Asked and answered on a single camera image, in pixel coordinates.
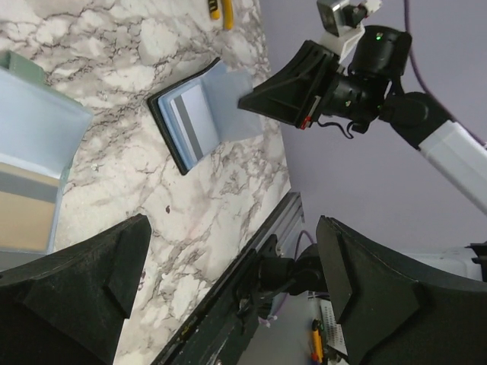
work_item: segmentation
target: purple wall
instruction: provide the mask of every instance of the purple wall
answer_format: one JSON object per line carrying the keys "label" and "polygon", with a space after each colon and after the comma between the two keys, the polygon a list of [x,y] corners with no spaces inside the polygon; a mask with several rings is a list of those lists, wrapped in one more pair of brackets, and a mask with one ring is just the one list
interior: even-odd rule
{"label": "purple wall", "polygon": [[[413,45],[425,80],[467,128],[487,139],[487,2],[411,3]],[[276,71],[303,41],[318,40],[323,28],[315,0],[261,5]],[[370,24],[403,30],[402,0],[384,0]],[[411,68],[403,84],[419,89]],[[284,125],[282,132],[291,184],[302,193],[310,231],[325,214],[394,248],[487,240],[486,217],[385,123],[374,122],[352,141],[334,128],[302,132]]]}

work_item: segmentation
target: red clip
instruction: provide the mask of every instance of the red clip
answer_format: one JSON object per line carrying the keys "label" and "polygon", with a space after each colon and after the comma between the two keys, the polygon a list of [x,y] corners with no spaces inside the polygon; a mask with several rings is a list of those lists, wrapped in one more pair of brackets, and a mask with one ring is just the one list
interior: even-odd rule
{"label": "red clip", "polygon": [[299,129],[305,130],[309,122],[311,122],[311,116],[304,118],[304,121],[301,123],[301,127],[299,127]]}

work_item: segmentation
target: black cable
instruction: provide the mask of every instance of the black cable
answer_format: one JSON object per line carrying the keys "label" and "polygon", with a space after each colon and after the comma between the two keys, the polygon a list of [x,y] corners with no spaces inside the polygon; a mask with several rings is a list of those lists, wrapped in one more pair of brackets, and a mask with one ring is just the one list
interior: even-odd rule
{"label": "black cable", "polygon": [[342,353],[341,351],[338,351],[336,350],[336,352],[338,352],[338,355],[343,359],[345,360],[346,363],[350,363],[349,361],[349,356],[348,355],[345,355],[344,353]]}
{"label": "black cable", "polygon": [[284,293],[287,289],[289,289],[292,285],[296,284],[296,279],[292,278],[289,281],[287,281],[285,284],[283,284],[279,289],[274,290],[270,294],[263,294],[259,297],[260,302],[266,302],[267,300],[271,300],[274,298],[276,295],[280,293]]}
{"label": "black cable", "polygon": [[346,129],[343,128],[343,126],[340,123],[337,123],[337,122],[326,122],[326,123],[317,122],[317,123],[322,128],[325,128],[325,127],[338,127],[340,129],[340,131],[342,132],[342,134],[345,136],[345,138],[347,138],[347,139],[353,139],[354,138],[354,135],[350,132],[350,129],[352,129],[352,127],[355,124],[355,122],[350,122],[346,126]]}

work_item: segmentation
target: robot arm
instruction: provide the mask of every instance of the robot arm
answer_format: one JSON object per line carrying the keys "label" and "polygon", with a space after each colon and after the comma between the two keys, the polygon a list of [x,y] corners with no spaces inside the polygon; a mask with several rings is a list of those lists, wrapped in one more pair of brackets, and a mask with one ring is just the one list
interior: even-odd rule
{"label": "robot arm", "polygon": [[487,150],[432,97],[410,93],[385,100],[379,119],[487,215]]}
{"label": "robot arm", "polygon": [[[362,25],[380,0],[358,6],[349,0],[318,0],[325,27],[319,43],[306,41],[289,64],[239,107],[296,128],[322,116],[350,120],[365,133],[372,121],[391,124],[445,178],[487,214],[487,150],[433,97],[405,94],[400,82],[412,38],[389,27]],[[356,47],[345,74],[340,62]]]}

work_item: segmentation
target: white marble surface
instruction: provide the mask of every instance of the white marble surface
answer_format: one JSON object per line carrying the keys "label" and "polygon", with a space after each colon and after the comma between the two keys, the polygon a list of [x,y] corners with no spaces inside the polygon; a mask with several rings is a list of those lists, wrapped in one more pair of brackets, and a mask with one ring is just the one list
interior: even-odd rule
{"label": "white marble surface", "polygon": [[148,95],[222,56],[269,73],[258,0],[233,0],[235,28],[207,0],[0,0],[0,49],[43,66],[93,125],[65,190],[56,248],[137,213],[154,235],[116,364],[150,364],[289,189],[281,133],[221,146],[182,177]]}

